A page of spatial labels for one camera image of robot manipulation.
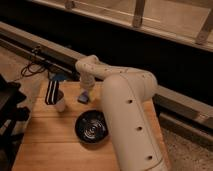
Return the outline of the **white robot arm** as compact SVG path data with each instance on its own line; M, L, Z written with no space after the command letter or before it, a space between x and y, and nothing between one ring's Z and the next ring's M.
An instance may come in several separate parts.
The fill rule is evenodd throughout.
M91 91L102 80L101 107L120 171L168 171L142 103L156 93L155 76L146 70L106 65L95 55L75 63L80 85Z

